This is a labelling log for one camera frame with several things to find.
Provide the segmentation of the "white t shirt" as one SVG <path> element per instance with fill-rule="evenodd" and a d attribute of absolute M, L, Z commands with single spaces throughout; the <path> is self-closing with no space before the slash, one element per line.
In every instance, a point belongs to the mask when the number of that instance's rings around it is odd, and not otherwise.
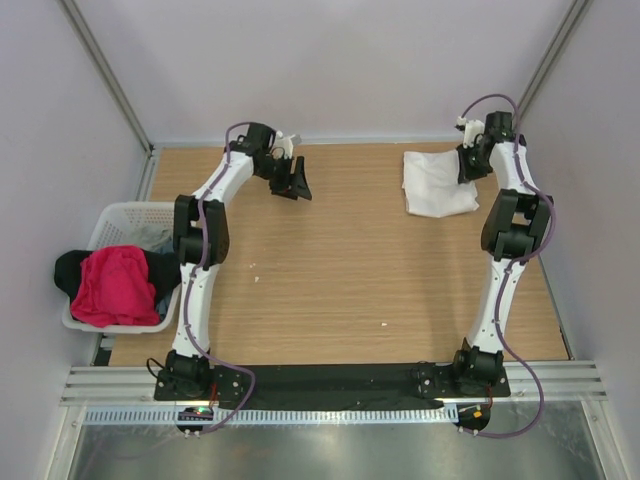
<path fill-rule="evenodd" d="M 429 218 L 474 212 L 479 208 L 474 182 L 458 182 L 458 153 L 406 151 L 402 189 L 408 214 Z"/>

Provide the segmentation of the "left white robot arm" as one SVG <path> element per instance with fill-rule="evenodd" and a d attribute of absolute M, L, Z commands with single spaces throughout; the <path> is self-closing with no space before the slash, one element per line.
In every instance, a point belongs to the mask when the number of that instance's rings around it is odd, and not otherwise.
<path fill-rule="evenodd" d="M 171 350 L 156 374 L 156 400 L 201 400 L 213 392 L 209 316 L 214 283 L 230 249 L 227 207 L 254 176 L 266 180 L 273 195 L 310 201 L 304 158 L 294 154 L 299 144 L 298 135 L 262 123 L 232 125 L 211 176 L 194 193 L 176 198 L 173 248 L 180 263 L 180 313 Z"/>

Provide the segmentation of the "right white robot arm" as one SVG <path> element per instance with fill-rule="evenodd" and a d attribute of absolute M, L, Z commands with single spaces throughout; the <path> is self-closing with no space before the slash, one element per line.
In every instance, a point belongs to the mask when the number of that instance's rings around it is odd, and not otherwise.
<path fill-rule="evenodd" d="M 552 219 L 552 201 L 542 194 L 526 165 L 526 142 L 513 115 L 495 111 L 483 121 L 461 117 L 463 141 L 458 154 L 458 183 L 493 174 L 498 185 L 483 225 L 480 244 L 488 255 L 486 283 L 479 309 L 450 372 L 452 387 L 479 396 L 506 382 L 504 335 L 519 280 L 540 249 Z"/>

